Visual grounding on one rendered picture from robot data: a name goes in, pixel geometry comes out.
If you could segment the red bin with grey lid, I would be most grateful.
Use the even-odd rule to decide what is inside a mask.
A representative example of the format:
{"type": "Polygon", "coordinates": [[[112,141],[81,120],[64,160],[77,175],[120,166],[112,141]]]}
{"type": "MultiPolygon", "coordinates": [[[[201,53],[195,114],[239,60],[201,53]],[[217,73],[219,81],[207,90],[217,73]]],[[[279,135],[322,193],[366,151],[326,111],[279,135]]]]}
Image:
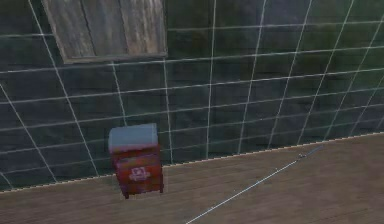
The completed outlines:
{"type": "Polygon", "coordinates": [[[122,195],[164,192],[156,123],[112,128],[108,151],[122,195]]]}

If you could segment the thin white rod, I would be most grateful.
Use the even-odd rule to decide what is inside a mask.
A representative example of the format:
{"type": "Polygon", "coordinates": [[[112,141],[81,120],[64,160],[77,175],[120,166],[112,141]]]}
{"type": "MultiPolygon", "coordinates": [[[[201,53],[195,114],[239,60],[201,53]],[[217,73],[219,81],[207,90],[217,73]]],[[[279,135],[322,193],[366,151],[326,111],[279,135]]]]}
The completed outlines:
{"type": "Polygon", "coordinates": [[[211,213],[212,211],[218,209],[219,207],[229,203],[230,201],[232,201],[233,199],[239,197],[240,195],[244,194],[245,192],[248,192],[249,190],[255,188],[258,185],[260,185],[261,183],[264,183],[266,180],[269,180],[270,178],[272,178],[272,177],[282,173],[283,171],[285,171],[288,168],[294,166],[295,164],[299,163],[300,161],[308,158],[310,155],[312,155],[312,154],[316,153],[317,151],[321,150],[323,147],[324,147],[324,145],[320,145],[318,147],[315,147],[315,148],[311,149],[310,151],[308,151],[305,154],[299,154],[299,156],[294,161],[286,164],[285,166],[283,166],[281,168],[276,168],[274,172],[270,173],[269,175],[263,177],[260,180],[257,180],[255,183],[253,183],[253,184],[249,185],[248,187],[240,190],[239,192],[235,193],[234,195],[228,197],[227,199],[225,199],[225,200],[215,204],[214,206],[209,207],[204,212],[202,212],[199,215],[195,216],[194,218],[186,221],[184,224],[192,224],[193,222],[195,222],[198,219],[204,217],[205,215],[211,213]]]}

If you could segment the wooden plank wall panel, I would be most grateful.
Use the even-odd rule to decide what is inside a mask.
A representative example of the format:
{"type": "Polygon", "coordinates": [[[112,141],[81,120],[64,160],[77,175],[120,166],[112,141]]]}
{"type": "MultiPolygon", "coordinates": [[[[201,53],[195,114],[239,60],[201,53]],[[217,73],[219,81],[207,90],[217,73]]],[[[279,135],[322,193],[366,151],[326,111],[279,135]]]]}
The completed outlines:
{"type": "Polygon", "coordinates": [[[66,64],[165,57],[163,0],[42,0],[66,64]]]}

